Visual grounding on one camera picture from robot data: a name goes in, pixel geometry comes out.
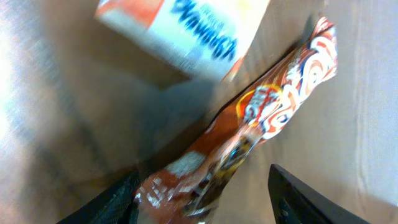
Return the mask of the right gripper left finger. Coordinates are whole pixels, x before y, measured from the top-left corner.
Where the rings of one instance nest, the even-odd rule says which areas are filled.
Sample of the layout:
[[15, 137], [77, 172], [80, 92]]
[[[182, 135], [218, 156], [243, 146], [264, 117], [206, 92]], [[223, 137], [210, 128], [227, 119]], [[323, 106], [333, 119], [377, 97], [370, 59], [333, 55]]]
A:
[[133, 193], [139, 184], [138, 172], [130, 172], [57, 224], [136, 224], [139, 209]]

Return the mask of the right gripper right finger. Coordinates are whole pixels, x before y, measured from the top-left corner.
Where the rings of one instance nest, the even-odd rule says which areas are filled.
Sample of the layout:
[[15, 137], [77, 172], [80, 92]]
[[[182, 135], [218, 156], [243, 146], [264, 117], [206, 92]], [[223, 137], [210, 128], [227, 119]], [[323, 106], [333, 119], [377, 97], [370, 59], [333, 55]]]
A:
[[270, 166], [268, 189], [277, 224], [367, 224], [278, 164]]

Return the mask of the orange Top candy bar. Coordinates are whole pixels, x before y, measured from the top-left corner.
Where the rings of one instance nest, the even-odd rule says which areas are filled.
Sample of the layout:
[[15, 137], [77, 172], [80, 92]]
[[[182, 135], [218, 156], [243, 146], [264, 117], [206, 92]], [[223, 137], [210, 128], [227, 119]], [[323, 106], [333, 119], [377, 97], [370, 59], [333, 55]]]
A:
[[238, 167], [279, 134], [302, 103], [337, 69], [336, 27], [321, 17], [309, 38], [229, 104], [209, 128], [134, 195], [158, 223], [206, 223]]

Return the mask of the small orange box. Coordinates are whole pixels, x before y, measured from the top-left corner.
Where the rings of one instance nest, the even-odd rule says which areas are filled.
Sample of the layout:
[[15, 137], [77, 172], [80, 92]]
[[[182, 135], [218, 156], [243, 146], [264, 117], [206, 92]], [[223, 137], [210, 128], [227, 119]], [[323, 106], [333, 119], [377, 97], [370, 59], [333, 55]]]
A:
[[101, 0], [95, 17], [192, 78], [232, 79], [270, 0]]

